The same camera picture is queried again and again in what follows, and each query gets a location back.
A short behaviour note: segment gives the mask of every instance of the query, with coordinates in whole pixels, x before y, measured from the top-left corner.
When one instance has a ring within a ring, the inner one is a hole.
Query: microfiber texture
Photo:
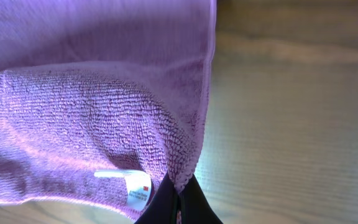
[[[178,192],[201,153],[213,0],[0,0],[0,204],[126,207],[124,179]]]

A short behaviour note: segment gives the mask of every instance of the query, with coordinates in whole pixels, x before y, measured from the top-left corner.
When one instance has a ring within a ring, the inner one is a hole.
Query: wood grain
[[[358,0],[221,1],[196,176],[224,223],[358,223]],[[131,223],[60,202],[0,223]]]

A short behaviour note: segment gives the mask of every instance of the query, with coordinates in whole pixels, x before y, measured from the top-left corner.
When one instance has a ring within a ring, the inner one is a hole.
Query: wooden table
[[[196,176],[224,223],[358,223],[358,0],[219,3]],[[0,223],[131,223],[60,202]]]

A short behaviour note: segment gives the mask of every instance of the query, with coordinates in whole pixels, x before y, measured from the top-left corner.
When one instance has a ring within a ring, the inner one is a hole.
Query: care label
[[[140,170],[98,170],[95,177],[123,177],[127,184],[127,206],[137,211],[143,210],[152,191],[150,176]]]

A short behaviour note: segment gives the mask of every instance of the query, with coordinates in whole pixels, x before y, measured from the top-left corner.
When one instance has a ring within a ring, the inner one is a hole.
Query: towel
[[[61,200],[133,220],[123,178],[178,192],[201,153],[213,0],[0,0],[0,205]]]

